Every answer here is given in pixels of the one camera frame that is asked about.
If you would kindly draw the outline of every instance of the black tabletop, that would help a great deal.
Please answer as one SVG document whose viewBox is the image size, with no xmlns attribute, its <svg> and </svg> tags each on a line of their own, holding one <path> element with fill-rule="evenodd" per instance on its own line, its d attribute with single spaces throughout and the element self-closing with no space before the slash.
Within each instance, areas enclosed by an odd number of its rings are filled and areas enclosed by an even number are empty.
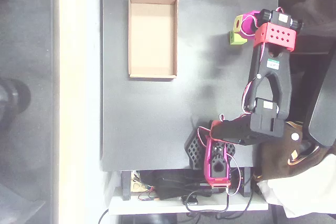
<svg viewBox="0 0 336 224">
<path fill-rule="evenodd" d="M 195 127 L 241 113 L 253 44 L 229 45 L 234 18 L 277 3 L 179 0 L 177 78 L 135 81 L 128 76 L 128 0 L 103 0 L 103 169 L 189 167 L 184 146 Z M 267 81 L 258 95 L 271 99 Z M 254 148 L 236 146 L 240 166 L 254 165 Z"/>
</svg>

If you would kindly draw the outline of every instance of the cable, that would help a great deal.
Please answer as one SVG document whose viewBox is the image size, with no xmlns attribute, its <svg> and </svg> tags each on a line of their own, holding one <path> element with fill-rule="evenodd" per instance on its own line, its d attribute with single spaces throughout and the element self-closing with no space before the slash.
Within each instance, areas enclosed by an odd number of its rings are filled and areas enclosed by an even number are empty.
<svg viewBox="0 0 336 224">
<path fill-rule="evenodd" d="M 201 219 L 201 215 L 198 215 L 198 219 L 194 224 L 198 224 L 200 219 Z"/>
<path fill-rule="evenodd" d="M 99 220 L 98 220 L 98 224 L 100 224 L 102 218 L 104 217 L 105 214 L 107 214 L 109 211 L 109 209 L 106 209 L 105 212 L 103 212 L 103 214 L 100 216 Z"/>
<path fill-rule="evenodd" d="M 260 53 L 260 61 L 259 63 L 261 62 L 263 56 L 264 56 L 264 51 L 265 51 L 265 42 L 263 44 L 261 44 L 261 53 Z M 244 89 L 244 92 L 243 92 L 243 97 L 241 98 L 241 107 L 242 107 L 242 111 L 243 111 L 243 114 L 251 114 L 251 112 L 249 111 L 246 111 L 244 109 L 244 105 L 245 105 L 245 99 L 246 99 L 246 95 L 247 95 L 247 92 L 252 84 L 252 82 L 256 79 L 256 77 L 254 77 L 252 79 L 252 81 L 250 81 L 246 86 L 245 86 L 245 89 Z"/>
<path fill-rule="evenodd" d="M 238 172 L 239 172 L 239 183 L 238 183 L 238 186 L 237 186 L 237 190 L 233 194 L 230 194 L 229 190 L 228 190 L 228 187 L 226 188 L 226 193 L 228 194 L 228 196 L 234 196 L 239 191 L 240 184 L 242 183 L 242 181 L 241 181 L 241 174 L 240 174 L 240 169 L 239 169 L 239 166 L 238 166 L 237 161 L 235 160 L 235 158 L 233 156 L 231 156 L 230 154 L 228 154 L 228 153 L 226 153 L 226 155 L 228 155 L 235 162 L 235 164 L 236 164 L 236 166 L 238 168 Z"/>
<path fill-rule="evenodd" d="M 276 8 L 275 10 L 276 10 L 277 12 L 278 12 L 279 10 L 281 10 L 281 12 L 284 13 L 284 9 L 283 9 L 282 7 L 280 7 L 280 6 L 279 6 L 278 8 Z"/>
<path fill-rule="evenodd" d="M 203 143 L 203 141 L 202 141 L 202 139 L 201 139 L 201 136 L 200 136 L 200 129 L 205 130 L 205 131 L 207 131 L 207 132 L 210 132 L 210 130 L 207 129 L 207 128 L 205 128 L 205 127 L 202 127 L 202 126 L 199 126 L 199 127 L 197 128 L 197 136 L 198 136 L 198 139 L 199 139 L 200 143 L 201 143 L 204 147 L 206 147 L 206 145 Z"/>
<path fill-rule="evenodd" d="M 252 193 L 251 193 L 251 197 L 250 197 L 250 200 L 248 201 L 247 203 L 247 206 L 246 208 L 244 209 L 243 212 L 241 212 L 239 215 L 235 216 L 235 217 L 215 217 L 217 220 L 222 220 L 222 219 L 225 219 L 225 220 L 234 220 L 234 219 L 238 219 L 239 217 L 241 217 L 248 209 L 248 207 L 250 206 L 251 202 L 252 202 L 252 199 L 253 199 L 253 194 L 254 194 L 254 189 L 255 189 L 255 184 L 253 185 L 253 189 L 252 189 Z"/>
<path fill-rule="evenodd" d="M 226 212 L 227 209 L 229 208 L 229 195 L 227 194 L 227 195 L 226 195 L 226 208 L 225 208 L 224 210 L 191 210 L 191 209 L 189 208 L 189 206 L 188 206 L 188 201 L 189 201 L 189 198 L 190 198 L 193 194 L 195 194 L 195 193 L 197 193 L 197 192 L 198 192 L 198 190 L 196 190 L 196 191 L 192 191 L 192 192 L 187 196 L 187 198 L 185 199 L 185 207 L 186 207 L 186 209 L 187 209 L 189 212 L 198 212 L 198 213 L 200 213 L 200 212 Z"/>
<path fill-rule="evenodd" d="M 250 176 L 250 178 L 243 184 L 243 186 L 246 186 L 251 181 L 252 178 L 253 176 Z"/>
<path fill-rule="evenodd" d="M 205 130 L 206 132 L 209 133 L 209 136 L 211 137 L 210 135 L 210 130 L 205 128 L 205 127 L 202 127 L 202 126 L 199 126 L 197 128 L 197 137 L 198 137 L 198 140 L 200 141 L 200 143 L 206 148 L 206 145 L 203 143 L 202 139 L 201 139 L 201 136 L 200 136 L 200 129 L 202 130 Z M 215 141 L 219 141 L 219 142 L 222 142 L 222 143 L 226 143 L 226 144 L 230 144 L 230 142 L 227 142 L 227 141 L 223 141 L 223 140 L 220 140 L 220 139 L 216 139 L 216 138 L 212 138 L 213 140 Z"/>
<path fill-rule="evenodd" d="M 257 27 L 257 28 L 259 28 L 259 26 L 257 26 L 257 18 L 255 17 L 255 16 L 253 16 L 253 15 L 247 15 L 242 21 L 241 21 L 241 27 L 240 27 L 240 31 L 241 31 L 241 33 L 243 33 L 245 36 L 255 36 L 255 34 L 247 34 L 246 32 L 244 32 L 244 30 L 243 30 L 243 23 L 244 23 L 244 21 L 245 20 L 247 20 L 247 18 L 252 18 L 253 19 L 253 21 L 254 21 L 254 24 L 255 24 L 255 26 Z"/>
</svg>

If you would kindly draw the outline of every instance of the yellow cube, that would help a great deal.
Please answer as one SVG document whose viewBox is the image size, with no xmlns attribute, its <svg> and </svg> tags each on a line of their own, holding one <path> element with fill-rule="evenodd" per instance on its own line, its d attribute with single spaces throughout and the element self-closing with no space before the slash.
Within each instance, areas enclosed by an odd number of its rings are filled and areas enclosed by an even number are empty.
<svg viewBox="0 0 336 224">
<path fill-rule="evenodd" d="M 242 21 L 243 21 L 243 15 L 239 15 L 235 18 L 235 21 L 233 22 L 233 32 L 234 33 L 237 33 L 240 31 L 240 28 L 241 28 L 241 24 L 242 24 Z"/>
</svg>

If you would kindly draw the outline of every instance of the robotic arm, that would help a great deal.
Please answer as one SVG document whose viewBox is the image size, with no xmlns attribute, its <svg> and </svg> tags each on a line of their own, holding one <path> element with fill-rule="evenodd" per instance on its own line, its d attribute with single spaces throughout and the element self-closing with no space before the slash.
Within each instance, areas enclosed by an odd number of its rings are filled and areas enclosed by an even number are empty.
<svg viewBox="0 0 336 224">
<path fill-rule="evenodd" d="M 252 145 L 275 141 L 284 134 L 291 98 L 289 54 L 294 50 L 296 34 L 302 22 L 292 19 L 278 8 L 253 13 L 244 19 L 243 16 L 240 25 L 236 25 L 243 31 L 244 22 L 249 22 L 250 30 L 245 28 L 241 36 L 254 39 L 249 80 L 242 99 L 244 114 L 232 121 L 213 123 L 210 136 L 215 140 Z M 270 82 L 272 101 L 256 97 L 263 78 Z"/>
</svg>

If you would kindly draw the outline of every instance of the open cardboard tray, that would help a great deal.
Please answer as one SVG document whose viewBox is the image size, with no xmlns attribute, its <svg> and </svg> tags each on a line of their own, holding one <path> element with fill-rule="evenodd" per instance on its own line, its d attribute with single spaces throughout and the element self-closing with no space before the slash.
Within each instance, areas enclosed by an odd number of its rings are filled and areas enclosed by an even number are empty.
<svg viewBox="0 0 336 224">
<path fill-rule="evenodd" d="M 131 78 L 176 78 L 178 2 L 129 0 Z"/>
</svg>

